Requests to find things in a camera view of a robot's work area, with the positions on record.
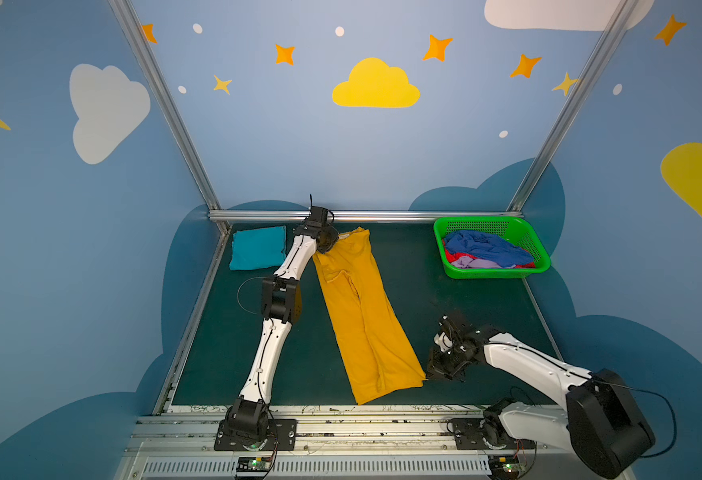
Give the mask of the green plastic laundry basket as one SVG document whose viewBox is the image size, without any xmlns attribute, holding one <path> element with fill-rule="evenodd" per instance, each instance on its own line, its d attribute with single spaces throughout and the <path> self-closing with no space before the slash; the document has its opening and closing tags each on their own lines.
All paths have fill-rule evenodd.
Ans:
<svg viewBox="0 0 702 480">
<path fill-rule="evenodd" d="M 511 244 L 521 247 L 534 257 L 534 268 L 522 269 L 458 269 L 446 259 L 443 239 L 452 232 L 473 230 L 497 235 Z M 439 218 L 433 225 L 437 248 L 443 269 L 453 279 L 516 279 L 533 273 L 543 273 L 550 267 L 550 258 L 532 226 L 524 220 L 501 216 L 469 216 Z"/>
</svg>

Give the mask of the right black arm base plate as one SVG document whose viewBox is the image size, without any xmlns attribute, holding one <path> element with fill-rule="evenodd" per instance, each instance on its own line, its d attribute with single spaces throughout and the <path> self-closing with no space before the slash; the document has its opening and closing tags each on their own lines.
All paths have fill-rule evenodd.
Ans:
<svg viewBox="0 0 702 480">
<path fill-rule="evenodd" d="M 528 450 L 536 446 L 533 441 L 512 438 L 495 420 L 453 418 L 446 428 L 458 450 Z"/>
</svg>

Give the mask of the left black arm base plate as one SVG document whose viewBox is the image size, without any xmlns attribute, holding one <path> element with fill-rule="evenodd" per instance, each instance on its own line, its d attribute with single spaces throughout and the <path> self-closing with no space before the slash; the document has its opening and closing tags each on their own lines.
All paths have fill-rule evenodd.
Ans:
<svg viewBox="0 0 702 480">
<path fill-rule="evenodd" d="M 279 451 L 292 451 L 295 448 L 296 430 L 298 421 L 296 419 L 271 419 L 263 440 L 255 441 L 246 438 L 243 434 L 235 433 L 226 420 L 222 420 L 218 425 L 213 449 L 215 451 L 271 451 L 277 448 Z"/>
</svg>

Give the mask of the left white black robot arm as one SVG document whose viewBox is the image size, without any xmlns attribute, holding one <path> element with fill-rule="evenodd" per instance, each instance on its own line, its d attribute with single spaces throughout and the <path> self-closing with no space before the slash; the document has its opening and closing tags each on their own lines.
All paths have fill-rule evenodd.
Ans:
<svg viewBox="0 0 702 480">
<path fill-rule="evenodd" d="M 338 241 L 334 213 L 311 205 L 294 229 L 283 263 L 262 280 L 263 319 L 258 348 L 238 397 L 227 410 L 220 435 L 246 450 L 260 450 L 277 435 L 269 429 L 272 383 L 284 343 L 302 311 L 300 279 L 315 253 L 329 252 Z"/>
</svg>

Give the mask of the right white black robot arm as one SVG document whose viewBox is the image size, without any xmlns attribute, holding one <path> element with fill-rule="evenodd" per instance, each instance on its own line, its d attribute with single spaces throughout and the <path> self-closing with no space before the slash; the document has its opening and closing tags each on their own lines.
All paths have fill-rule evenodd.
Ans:
<svg viewBox="0 0 702 480">
<path fill-rule="evenodd" d="M 678 441 L 671 422 L 669 444 L 655 451 L 656 437 L 634 396 L 637 389 L 609 369 L 572 366 L 493 326 L 475 327 L 442 316 L 429 351 L 430 379 L 464 380 L 472 365 L 504 371 L 553 401 L 545 407 L 508 396 L 486 407 L 479 419 L 448 422 L 460 450 L 553 446 L 577 457 L 593 474 L 615 479 L 639 459 L 663 456 Z"/>
</svg>

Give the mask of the yellow printed t-shirt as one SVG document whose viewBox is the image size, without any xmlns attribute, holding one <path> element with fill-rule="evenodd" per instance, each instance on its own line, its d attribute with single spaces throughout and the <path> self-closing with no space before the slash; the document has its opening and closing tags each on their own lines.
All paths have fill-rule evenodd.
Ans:
<svg viewBox="0 0 702 480">
<path fill-rule="evenodd" d="M 421 387 L 425 373 L 386 294 L 370 231 L 341 234 L 313 261 L 356 403 Z"/>
</svg>

